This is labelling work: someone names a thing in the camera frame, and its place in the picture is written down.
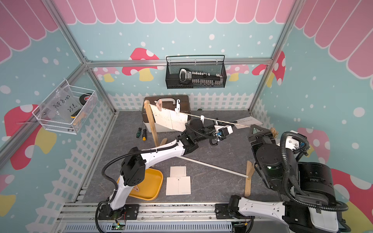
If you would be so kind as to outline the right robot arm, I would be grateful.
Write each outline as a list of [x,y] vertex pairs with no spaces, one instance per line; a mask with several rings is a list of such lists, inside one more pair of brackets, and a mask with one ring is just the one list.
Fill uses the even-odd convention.
[[348,205],[336,199],[331,169],[302,161],[311,147],[306,136],[287,131],[276,143],[271,130],[252,125],[249,142],[254,169],[281,201],[260,202],[233,195],[227,206],[230,217],[250,222],[256,217],[269,218],[295,233],[351,232],[342,216]]

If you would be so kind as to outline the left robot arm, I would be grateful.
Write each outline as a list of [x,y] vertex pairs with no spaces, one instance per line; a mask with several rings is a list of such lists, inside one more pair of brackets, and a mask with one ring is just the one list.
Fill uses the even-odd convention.
[[[201,120],[194,119],[185,124],[186,129],[170,143],[153,149],[140,150],[134,147],[125,155],[108,162],[101,175],[115,187],[113,193],[98,204],[95,219],[119,219],[125,215],[125,205],[134,186],[145,179],[145,171],[170,158],[192,153],[198,148],[198,142],[218,138],[213,125],[205,127]],[[106,170],[116,162],[121,162],[119,179],[115,180],[106,174]]]

